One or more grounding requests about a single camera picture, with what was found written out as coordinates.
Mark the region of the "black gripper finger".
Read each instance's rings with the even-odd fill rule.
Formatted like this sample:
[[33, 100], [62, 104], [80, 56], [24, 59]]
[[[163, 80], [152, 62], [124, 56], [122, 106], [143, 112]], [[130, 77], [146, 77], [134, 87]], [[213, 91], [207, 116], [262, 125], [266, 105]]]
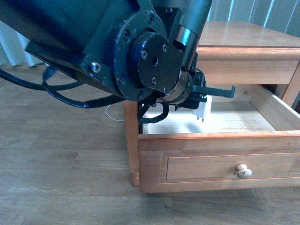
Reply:
[[224, 90], [224, 89], [216, 89], [216, 88], [194, 85], [193, 92], [203, 94], [203, 95], [234, 98], [235, 86], [232, 86], [232, 88], [230, 90]]

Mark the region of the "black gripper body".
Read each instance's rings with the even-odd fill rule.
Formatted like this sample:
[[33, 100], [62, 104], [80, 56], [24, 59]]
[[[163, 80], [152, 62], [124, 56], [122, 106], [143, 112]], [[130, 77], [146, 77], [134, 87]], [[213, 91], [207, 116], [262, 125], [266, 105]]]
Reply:
[[193, 90], [194, 77], [199, 76], [200, 81], [204, 81], [205, 77], [200, 72], [189, 72], [181, 70], [176, 84], [169, 93], [161, 94], [158, 102], [164, 105], [173, 105], [175, 110], [179, 108], [198, 109], [200, 102], [206, 103], [206, 95]]

